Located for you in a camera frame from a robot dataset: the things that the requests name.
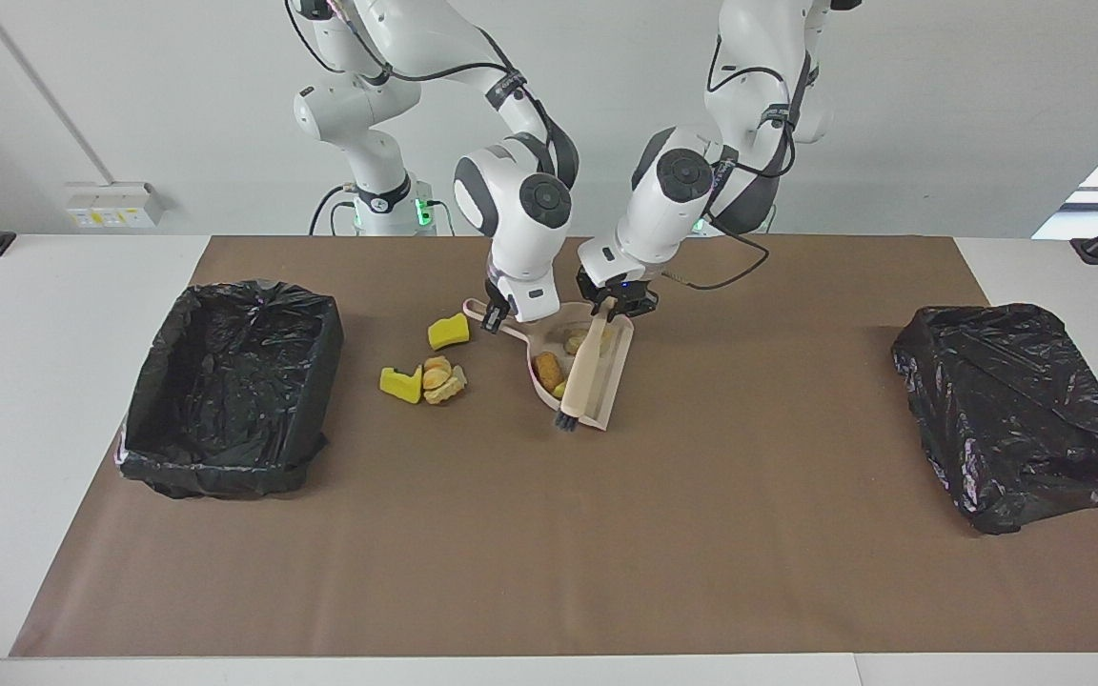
white junction box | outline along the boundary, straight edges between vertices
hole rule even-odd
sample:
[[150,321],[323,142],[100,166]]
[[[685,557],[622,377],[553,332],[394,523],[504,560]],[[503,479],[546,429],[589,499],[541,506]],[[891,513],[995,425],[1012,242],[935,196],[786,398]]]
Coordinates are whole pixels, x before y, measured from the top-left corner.
[[79,228],[155,228],[164,205],[148,183],[67,187],[66,213]]

wooden brush handle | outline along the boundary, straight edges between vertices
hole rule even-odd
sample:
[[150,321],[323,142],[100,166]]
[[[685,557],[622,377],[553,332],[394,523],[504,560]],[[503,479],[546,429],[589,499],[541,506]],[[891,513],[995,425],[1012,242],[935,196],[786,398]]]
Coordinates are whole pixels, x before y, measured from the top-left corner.
[[567,391],[561,396],[561,413],[567,416],[581,417],[587,412],[587,400],[592,396],[592,386],[596,383],[596,370],[601,368],[601,347],[604,344],[604,327],[609,324],[609,310],[613,300],[606,300],[596,316],[592,317],[592,326],[587,329],[587,338],[574,355],[570,376],[567,378]]

robotic arm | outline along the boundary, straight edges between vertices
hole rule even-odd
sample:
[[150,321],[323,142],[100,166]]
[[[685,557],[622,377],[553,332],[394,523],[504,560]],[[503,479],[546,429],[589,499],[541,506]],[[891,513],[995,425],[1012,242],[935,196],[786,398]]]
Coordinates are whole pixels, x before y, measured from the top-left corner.
[[[533,322],[557,313],[552,260],[570,226],[579,151],[495,40],[441,0],[300,0],[300,13],[317,22],[318,47],[347,72],[349,88],[309,88],[296,116],[347,153],[366,201],[363,226],[374,214],[396,213],[411,184],[395,140],[370,126],[417,104],[418,83],[466,83],[513,132],[463,157],[455,175],[461,212],[493,239],[483,326],[496,331],[509,314]],[[379,74],[362,76],[367,69]]]
[[580,247],[585,299],[615,299],[610,316],[652,312],[659,299],[648,283],[698,218],[728,235],[748,234],[766,221],[778,179],[794,165],[796,142],[818,140],[832,121],[822,103],[809,100],[803,108],[819,75],[813,55],[828,13],[860,3],[725,0],[705,94],[720,140],[684,126],[650,139],[614,234]]

black plastic bag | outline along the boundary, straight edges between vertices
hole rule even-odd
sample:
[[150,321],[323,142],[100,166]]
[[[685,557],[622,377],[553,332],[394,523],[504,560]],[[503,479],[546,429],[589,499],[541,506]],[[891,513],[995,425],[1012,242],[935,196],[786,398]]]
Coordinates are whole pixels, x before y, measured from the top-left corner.
[[188,288],[138,374],[121,473],[171,498],[298,490],[326,443],[343,341],[327,295],[266,281]]
[[922,448],[977,531],[1098,507],[1098,381],[1058,317],[927,307],[892,351]]

yellow sponge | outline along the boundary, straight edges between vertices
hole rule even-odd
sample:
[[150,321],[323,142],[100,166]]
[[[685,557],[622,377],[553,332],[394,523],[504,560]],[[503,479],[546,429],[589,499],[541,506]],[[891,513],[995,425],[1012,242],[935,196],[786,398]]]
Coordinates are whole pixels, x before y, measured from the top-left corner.
[[414,376],[406,376],[393,368],[384,368],[379,373],[379,390],[415,405],[423,398],[423,368],[419,366]]
[[457,316],[440,318],[439,322],[430,325],[426,329],[426,337],[430,339],[430,348],[440,350],[455,344],[469,342],[469,318],[460,313]]

